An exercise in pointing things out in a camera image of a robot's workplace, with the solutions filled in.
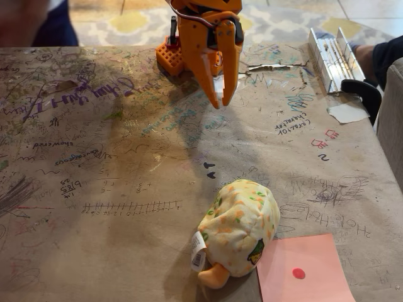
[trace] table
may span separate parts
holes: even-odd
[[[240,178],[272,190],[278,238],[333,233],[357,301],[401,299],[402,193],[370,122],[327,114],[349,97],[326,96],[307,44],[244,48],[245,71],[293,67],[249,70],[220,110],[151,47],[0,57],[1,301],[204,301],[190,238]],[[260,299],[255,272],[205,294]]]

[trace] floor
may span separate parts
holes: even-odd
[[[76,28],[109,20],[136,9],[167,6],[165,0],[69,0]],[[391,36],[403,35],[402,0],[243,0],[244,4],[297,8],[355,21]]]

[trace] stuffed toy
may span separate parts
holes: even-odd
[[[198,273],[210,288],[225,285],[229,276],[250,273],[273,239],[280,210],[271,191],[241,179],[224,186],[198,226],[212,267]]]

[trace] red sticker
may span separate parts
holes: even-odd
[[[305,272],[302,269],[299,269],[299,268],[293,269],[292,274],[297,279],[304,279],[305,278]]]

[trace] tag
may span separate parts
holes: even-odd
[[[197,231],[191,238],[191,268],[200,272],[206,262],[206,253],[203,250],[206,247],[203,236]]]

